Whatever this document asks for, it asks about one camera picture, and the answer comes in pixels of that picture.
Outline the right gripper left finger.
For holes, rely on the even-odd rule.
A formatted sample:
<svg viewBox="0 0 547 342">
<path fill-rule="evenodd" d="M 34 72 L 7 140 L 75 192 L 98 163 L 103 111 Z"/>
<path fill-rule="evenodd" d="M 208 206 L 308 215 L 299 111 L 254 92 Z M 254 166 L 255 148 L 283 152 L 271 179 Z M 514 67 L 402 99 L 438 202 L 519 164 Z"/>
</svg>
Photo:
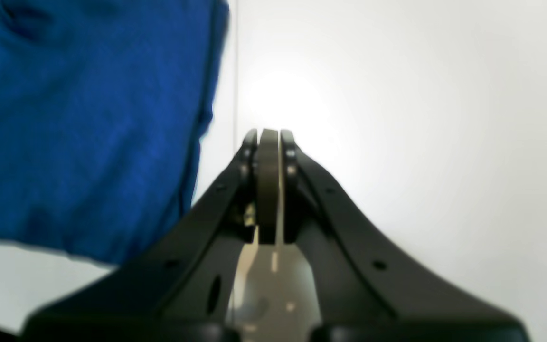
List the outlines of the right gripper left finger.
<svg viewBox="0 0 547 342">
<path fill-rule="evenodd" d="M 243 247 L 276 242 L 279 140 L 250 130 L 190 212 L 143 255 L 33 314 L 22 342 L 239 342 L 226 312 Z"/>
</svg>

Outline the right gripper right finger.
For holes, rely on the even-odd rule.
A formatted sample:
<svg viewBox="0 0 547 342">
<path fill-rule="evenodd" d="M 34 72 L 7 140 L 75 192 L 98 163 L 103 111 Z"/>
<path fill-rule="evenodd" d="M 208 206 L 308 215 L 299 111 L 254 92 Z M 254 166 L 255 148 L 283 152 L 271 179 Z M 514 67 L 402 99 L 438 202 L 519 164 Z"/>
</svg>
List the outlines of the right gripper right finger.
<svg viewBox="0 0 547 342">
<path fill-rule="evenodd" d="M 310 264 L 321 324 L 311 342 L 527 342 L 513 315 L 427 270 L 281 132 L 284 232 Z"/>
</svg>

